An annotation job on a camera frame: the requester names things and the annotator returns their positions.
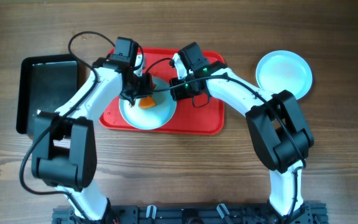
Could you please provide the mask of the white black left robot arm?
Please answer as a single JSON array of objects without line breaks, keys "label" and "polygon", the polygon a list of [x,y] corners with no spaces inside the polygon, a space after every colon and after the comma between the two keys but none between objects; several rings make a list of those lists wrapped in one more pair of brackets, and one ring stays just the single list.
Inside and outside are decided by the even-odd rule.
[{"label": "white black left robot arm", "polygon": [[96,184],[94,122],[117,96],[134,101],[136,81],[143,77],[145,56],[116,54],[90,66],[83,86],[53,113],[41,111],[34,122],[34,140],[27,159],[36,179],[53,187],[71,203],[75,223],[117,223],[110,200]]}]

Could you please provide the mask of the white plate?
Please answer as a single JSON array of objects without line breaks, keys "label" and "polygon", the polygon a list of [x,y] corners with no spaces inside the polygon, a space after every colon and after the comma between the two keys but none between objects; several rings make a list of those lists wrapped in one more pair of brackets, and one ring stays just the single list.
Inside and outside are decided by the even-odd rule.
[{"label": "white plate", "polygon": [[298,54],[276,50],[263,56],[255,69],[258,86],[273,93],[291,92],[297,100],[304,97],[313,85],[309,64]]},{"label": "white plate", "polygon": [[127,100],[119,100],[119,111],[130,126],[141,130],[157,129],[173,117],[177,103],[169,91],[153,93],[151,97],[157,105],[146,110],[139,108],[141,98],[135,100],[134,106]]}]

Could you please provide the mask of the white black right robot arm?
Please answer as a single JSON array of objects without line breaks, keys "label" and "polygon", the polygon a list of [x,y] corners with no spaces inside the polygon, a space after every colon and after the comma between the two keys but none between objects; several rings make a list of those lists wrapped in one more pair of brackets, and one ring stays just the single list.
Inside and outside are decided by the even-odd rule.
[{"label": "white black right robot arm", "polygon": [[301,173],[314,138],[293,94],[257,88],[201,52],[177,52],[170,66],[178,76],[174,90],[183,90],[187,97],[203,91],[245,116],[254,151],[270,171],[270,208],[282,223],[298,218],[304,204]]}]

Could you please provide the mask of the orange sponge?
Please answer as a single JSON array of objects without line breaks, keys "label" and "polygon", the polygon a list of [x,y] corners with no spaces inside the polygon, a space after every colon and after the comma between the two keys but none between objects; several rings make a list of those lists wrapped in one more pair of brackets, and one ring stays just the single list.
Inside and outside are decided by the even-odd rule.
[{"label": "orange sponge", "polygon": [[143,110],[153,108],[156,105],[157,105],[156,102],[154,101],[154,99],[151,96],[141,98],[139,101],[139,108],[141,108]]}]

